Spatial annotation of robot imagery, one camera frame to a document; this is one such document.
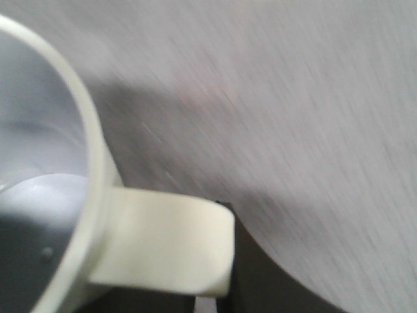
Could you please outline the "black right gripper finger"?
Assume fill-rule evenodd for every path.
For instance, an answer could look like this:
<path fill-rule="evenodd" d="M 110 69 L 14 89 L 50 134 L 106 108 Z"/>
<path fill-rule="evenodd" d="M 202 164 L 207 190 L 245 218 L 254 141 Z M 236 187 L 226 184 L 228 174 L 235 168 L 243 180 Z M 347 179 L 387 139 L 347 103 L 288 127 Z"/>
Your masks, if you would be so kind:
<path fill-rule="evenodd" d="M 217 298 L 218 312 L 344 311 L 313 293 L 276 264 L 244 227 L 230 203 L 216 203 L 228 208 L 235 216 L 235 258 L 230 290 L 226 297 Z"/>

